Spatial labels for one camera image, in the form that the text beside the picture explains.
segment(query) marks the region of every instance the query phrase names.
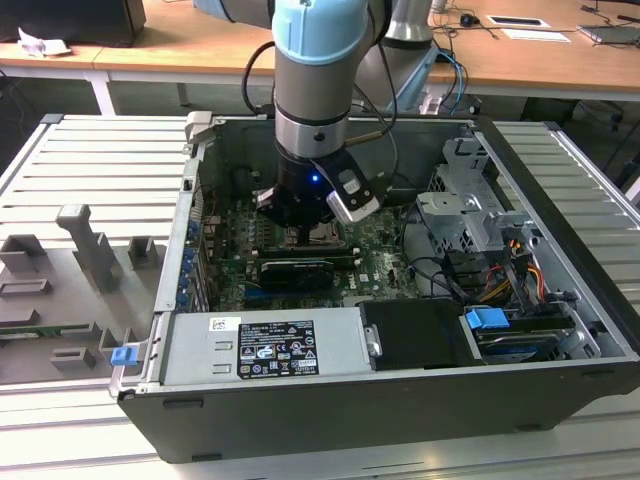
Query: blue latch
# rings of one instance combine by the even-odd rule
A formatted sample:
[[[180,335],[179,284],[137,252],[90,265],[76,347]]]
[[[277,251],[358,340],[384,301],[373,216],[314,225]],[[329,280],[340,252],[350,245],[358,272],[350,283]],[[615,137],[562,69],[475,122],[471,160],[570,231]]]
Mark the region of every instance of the blue latch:
[[[473,308],[466,315],[472,330],[476,328],[508,328],[509,319],[501,308]]]
[[[138,364],[138,346],[118,347],[113,349],[111,354],[111,365],[113,367],[130,366]]]

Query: desk leg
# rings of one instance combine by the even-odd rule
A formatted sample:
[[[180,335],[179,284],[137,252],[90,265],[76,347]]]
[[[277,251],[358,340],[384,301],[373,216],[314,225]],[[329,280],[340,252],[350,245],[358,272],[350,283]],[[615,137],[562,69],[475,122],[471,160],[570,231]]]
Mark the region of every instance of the desk leg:
[[[421,115],[437,115],[440,110],[440,103],[449,89],[449,85],[443,83],[427,84],[427,95],[420,105]]]
[[[109,75],[106,72],[94,71],[85,75],[91,83],[102,115],[119,115],[120,108],[109,91]]]
[[[189,94],[187,93],[187,86],[184,83],[176,84],[178,87],[178,99],[180,100],[180,106],[188,107],[191,105],[189,101]]]

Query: wooden desk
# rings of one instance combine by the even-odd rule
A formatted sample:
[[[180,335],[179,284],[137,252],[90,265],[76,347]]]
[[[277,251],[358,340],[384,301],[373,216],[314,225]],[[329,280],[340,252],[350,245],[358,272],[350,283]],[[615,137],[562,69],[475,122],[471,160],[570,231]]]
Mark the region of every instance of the wooden desk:
[[[582,3],[588,0],[457,0],[456,6],[473,9],[486,26],[487,14],[539,17],[562,30],[602,24],[601,18],[580,10]],[[600,10],[614,22],[620,13],[640,16],[640,9],[631,5],[600,3]],[[146,27],[133,48],[72,46],[72,56],[34,59],[15,45],[0,44],[0,68],[12,76],[88,80],[101,111],[114,114],[110,81],[238,84],[251,54],[271,39],[269,31],[217,20],[188,0],[145,0],[145,11]],[[451,10],[449,17],[432,15],[430,24],[457,25],[459,17]],[[484,30],[459,31],[453,40],[458,59],[469,71],[468,93],[640,101],[637,49],[593,47],[579,32],[565,34],[571,43],[511,40],[500,30],[493,32],[500,40]],[[443,34],[436,34],[436,39],[448,48]],[[265,52],[251,82],[270,85],[273,62],[273,52]],[[437,64],[428,90],[441,95],[452,80],[451,66]],[[179,94],[186,103],[184,85]]]
[[[495,27],[486,15],[540,18],[553,30],[575,30],[578,25],[601,25],[602,18],[580,10],[582,0],[458,0],[461,9],[473,9],[482,24]],[[640,8],[617,3],[600,3],[600,13],[614,24],[619,14],[640,16]],[[431,25],[458,24],[460,12],[432,15]],[[573,92],[573,98],[594,98],[602,94],[634,94],[640,98],[640,51],[633,47],[618,49],[593,46],[581,32],[564,33],[571,43],[512,40],[500,30],[492,30],[500,40],[485,30],[460,30],[453,39],[458,60],[469,71],[469,91],[508,95],[526,89],[526,96],[556,96],[553,91]],[[436,34],[442,48],[448,39]],[[430,82],[451,81],[445,65],[437,65]]]
[[[133,48],[104,48],[94,60],[101,70],[242,75],[247,60],[271,32],[218,20],[190,1],[145,0],[147,23]],[[260,56],[256,75],[273,75],[273,50]]]

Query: power cable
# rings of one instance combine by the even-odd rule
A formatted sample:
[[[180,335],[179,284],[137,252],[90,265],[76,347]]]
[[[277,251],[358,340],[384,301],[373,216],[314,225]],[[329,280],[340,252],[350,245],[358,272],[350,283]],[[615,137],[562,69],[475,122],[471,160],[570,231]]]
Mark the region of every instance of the power cable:
[[[253,113],[255,113],[256,115],[260,115],[262,111],[258,107],[256,107],[253,103],[251,103],[251,100],[249,99],[249,93],[247,91],[248,84],[249,84],[249,76],[251,75],[251,70],[253,69],[253,65],[256,63],[258,58],[260,58],[260,55],[262,55],[265,51],[269,50],[274,46],[275,46],[275,42],[273,40],[263,45],[260,45],[256,49],[256,51],[253,52],[253,55],[251,55],[251,58],[249,58],[249,61],[247,62],[247,66],[244,69],[244,74],[242,75],[242,82],[240,84],[240,90],[242,92],[242,100],[244,100],[244,104],[247,106],[247,108],[251,110]]]

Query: paper on desk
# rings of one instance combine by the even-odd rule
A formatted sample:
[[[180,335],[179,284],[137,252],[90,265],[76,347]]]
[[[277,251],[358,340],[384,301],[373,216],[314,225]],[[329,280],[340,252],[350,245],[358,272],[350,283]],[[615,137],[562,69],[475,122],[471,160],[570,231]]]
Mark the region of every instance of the paper on desk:
[[[47,55],[71,53],[71,49],[63,40],[42,40],[25,33],[21,28],[18,28],[18,33],[20,33],[18,45],[33,57],[44,58]]]

